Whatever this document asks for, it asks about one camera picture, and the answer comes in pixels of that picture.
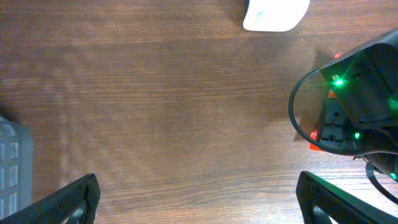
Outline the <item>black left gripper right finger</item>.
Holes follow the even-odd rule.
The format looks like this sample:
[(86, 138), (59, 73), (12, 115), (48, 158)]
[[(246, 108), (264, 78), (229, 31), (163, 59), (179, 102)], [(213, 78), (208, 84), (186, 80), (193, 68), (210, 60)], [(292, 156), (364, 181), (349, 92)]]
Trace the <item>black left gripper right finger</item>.
[(394, 217), (352, 196), (315, 174), (300, 173), (296, 196), (305, 224), (397, 224)]

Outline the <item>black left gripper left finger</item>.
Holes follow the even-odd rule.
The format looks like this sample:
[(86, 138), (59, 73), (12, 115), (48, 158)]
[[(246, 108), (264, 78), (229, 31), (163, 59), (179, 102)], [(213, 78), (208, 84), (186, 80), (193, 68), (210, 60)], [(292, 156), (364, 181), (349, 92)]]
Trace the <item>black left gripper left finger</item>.
[(86, 174), (42, 200), (4, 218), (1, 223), (93, 224), (100, 196), (96, 176), (93, 173)]

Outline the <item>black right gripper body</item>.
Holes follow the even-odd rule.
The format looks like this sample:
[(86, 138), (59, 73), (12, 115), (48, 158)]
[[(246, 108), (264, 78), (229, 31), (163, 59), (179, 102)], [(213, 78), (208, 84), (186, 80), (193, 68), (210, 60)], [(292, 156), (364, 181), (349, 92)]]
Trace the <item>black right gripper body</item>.
[(358, 129), (337, 99), (326, 99), (318, 119), (318, 142), (342, 151), (354, 151)]

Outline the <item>red snack bag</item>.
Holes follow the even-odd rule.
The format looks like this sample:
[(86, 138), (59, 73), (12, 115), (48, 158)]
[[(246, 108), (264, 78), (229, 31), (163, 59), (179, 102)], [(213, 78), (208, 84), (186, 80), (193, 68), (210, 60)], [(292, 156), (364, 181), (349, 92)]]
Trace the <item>red snack bag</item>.
[[(341, 57), (342, 55), (343, 55), (342, 53), (338, 52), (338, 53), (335, 54), (334, 59), (337, 59), (337, 58)], [(334, 93), (332, 90), (329, 90), (329, 92), (328, 92), (328, 99), (329, 99), (329, 100), (335, 100), (335, 99), (336, 99), (336, 95), (335, 95), (335, 93)], [(315, 141), (317, 140), (317, 137), (318, 137), (318, 128), (316, 128), (316, 129), (311, 133), (310, 137), (311, 137), (313, 140), (315, 140)], [(312, 143), (310, 143), (309, 149), (315, 150), (315, 151), (322, 151), (319, 147), (315, 146), (315, 145), (312, 144)]]

